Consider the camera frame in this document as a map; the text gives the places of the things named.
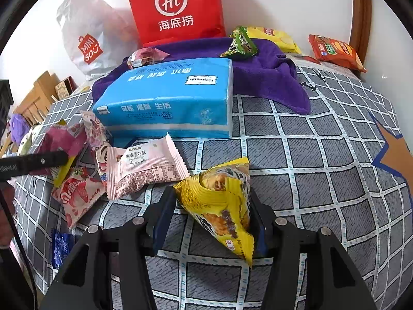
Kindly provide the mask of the red Haidilao bag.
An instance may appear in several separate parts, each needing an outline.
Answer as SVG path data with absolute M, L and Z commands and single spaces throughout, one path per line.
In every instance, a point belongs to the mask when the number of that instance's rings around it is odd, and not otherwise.
M 221 0 L 129 0 L 144 47 L 225 36 Z

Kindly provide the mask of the pink snack bag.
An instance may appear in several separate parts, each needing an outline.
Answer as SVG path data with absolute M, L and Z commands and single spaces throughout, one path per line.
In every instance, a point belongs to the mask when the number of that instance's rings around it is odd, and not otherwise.
M 53 124 L 45 133 L 43 140 L 34 150 L 34 153 L 63 150 L 68 155 L 68 162 L 59 167 L 50 167 L 49 169 L 35 171 L 34 174 L 51 176 L 54 187 L 60 187 L 67 177 L 75 158 L 83 149 L 86 139 L 85 126 L 82 122 L 71 126 L 60 123 Z

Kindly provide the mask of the yellow triangular snack packet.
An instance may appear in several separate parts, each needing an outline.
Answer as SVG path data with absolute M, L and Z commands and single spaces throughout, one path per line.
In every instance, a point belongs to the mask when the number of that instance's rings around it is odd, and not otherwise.
M 250 163 L 237 158 L 176 185 L 179 204 L 217 241 L 249 266 L 255 240 L 251 222 Z

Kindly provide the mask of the silver pink packet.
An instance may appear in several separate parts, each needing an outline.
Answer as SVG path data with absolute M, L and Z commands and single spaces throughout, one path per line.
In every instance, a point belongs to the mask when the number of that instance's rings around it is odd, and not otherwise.
M 169 53 L 157 48 L 140 48 L 128 57 L 127 64 L 130 69 L 136 69 L 163 62 L 167 57 Z

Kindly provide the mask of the wooden furniture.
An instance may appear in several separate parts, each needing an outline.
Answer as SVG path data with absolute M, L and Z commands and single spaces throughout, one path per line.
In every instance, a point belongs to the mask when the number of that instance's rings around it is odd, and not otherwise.
M 34 81 L 34 86 L 14 114 L 22 115 L 29 126 L 35 126 L 45 120 L 51 106 L 57 101 L 55 86 L 60 82 L 55 74 L 45 71 Z

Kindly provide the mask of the orange chips bag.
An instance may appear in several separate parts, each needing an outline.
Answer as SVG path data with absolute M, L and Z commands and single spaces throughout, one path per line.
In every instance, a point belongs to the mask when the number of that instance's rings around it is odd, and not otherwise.
M 308 40 L 317 60 L 363 73 L 368 71 L 356 50 L 349 44 L 317 34 L 310 34 Z

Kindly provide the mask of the dark blue snack packet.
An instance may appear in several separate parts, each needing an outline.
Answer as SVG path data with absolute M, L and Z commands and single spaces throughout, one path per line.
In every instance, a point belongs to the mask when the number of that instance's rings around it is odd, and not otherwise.
M 59 269 L 66 258 L 69 256 L 75 244 L 73 234 L 61 233 L 56 229 L 52 229 L 52 266 L 54 269 Z

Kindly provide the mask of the yellow chips bag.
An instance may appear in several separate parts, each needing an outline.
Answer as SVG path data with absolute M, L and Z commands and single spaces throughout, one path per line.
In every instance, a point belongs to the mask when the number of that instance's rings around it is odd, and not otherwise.
M 249 38 L 266 39 L 275 43 L 283 52 L 302 54 L 299 46 L 286 32 L 256 26 L 247 26 L 243 29 Z

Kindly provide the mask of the light pink pastry packet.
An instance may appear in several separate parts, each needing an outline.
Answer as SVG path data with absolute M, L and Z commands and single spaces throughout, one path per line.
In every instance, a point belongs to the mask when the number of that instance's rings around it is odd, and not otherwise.
M 138 192 L 145 185 L 177 182 L 190 176 L 169 134 L 127 149 L 110 147 L 106 165 L 110 200 Z

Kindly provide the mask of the strawberry print snack packet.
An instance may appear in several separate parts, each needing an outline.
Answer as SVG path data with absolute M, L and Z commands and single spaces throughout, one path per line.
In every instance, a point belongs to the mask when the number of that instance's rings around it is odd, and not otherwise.
M 63 206 L 70 230 L 105 193 L 100 180 L 91 177 L 85 167 L 77 167 L 72 168 L 60 187 L 53 189 L 52 197 Z

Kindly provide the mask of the white Miniso shopping bag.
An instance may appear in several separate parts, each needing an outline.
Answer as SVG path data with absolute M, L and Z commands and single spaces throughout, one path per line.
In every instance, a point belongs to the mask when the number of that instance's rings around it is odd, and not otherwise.
M 57 23 L 67 55 L 89 81 L 111 72 L 138 48 L 137 31 L 104 0 L 64 0 Z

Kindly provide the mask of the blue tissue pack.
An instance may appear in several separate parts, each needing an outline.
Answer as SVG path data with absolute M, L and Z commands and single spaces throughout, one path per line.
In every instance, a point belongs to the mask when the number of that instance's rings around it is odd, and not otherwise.
M 94 101 L 114 137 L 230 138 L 230 59 L 206 57 L 125 71 Z

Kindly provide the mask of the brown wooden door frame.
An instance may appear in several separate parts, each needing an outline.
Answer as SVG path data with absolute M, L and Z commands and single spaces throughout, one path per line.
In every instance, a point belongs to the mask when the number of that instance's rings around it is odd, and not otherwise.
M 353 0 L 350 46 L 356 49 L 361 62 L 365 62 L 370 39 L 372 0 Z

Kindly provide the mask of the green triangular snack packet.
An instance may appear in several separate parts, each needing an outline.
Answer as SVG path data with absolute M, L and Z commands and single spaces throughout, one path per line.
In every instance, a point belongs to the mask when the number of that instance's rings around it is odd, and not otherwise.
M 238 26 L 230 35 L 232 43 L 220 54 L 220 57 L 232 60 L 245 60 L 258 54 L 258 48 L 247 34 L 247 30 Z

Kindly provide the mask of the purple towel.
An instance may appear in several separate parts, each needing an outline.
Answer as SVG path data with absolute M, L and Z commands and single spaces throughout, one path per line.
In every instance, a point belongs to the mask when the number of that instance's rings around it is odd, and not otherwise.
M 182 59 L 218 57 L 229 48 L 231 38 L 200 38 L 158 45 L 166 52 L 167 62 Z M 258 54 L 244 60 L 234 60 L 233 91 L 236 95 L 248 95 L 271 99 L 293 112 L 309 115 L 311 105 L 306 91 L 297 80 L 295 64 L 273 42 L 254 39 Z

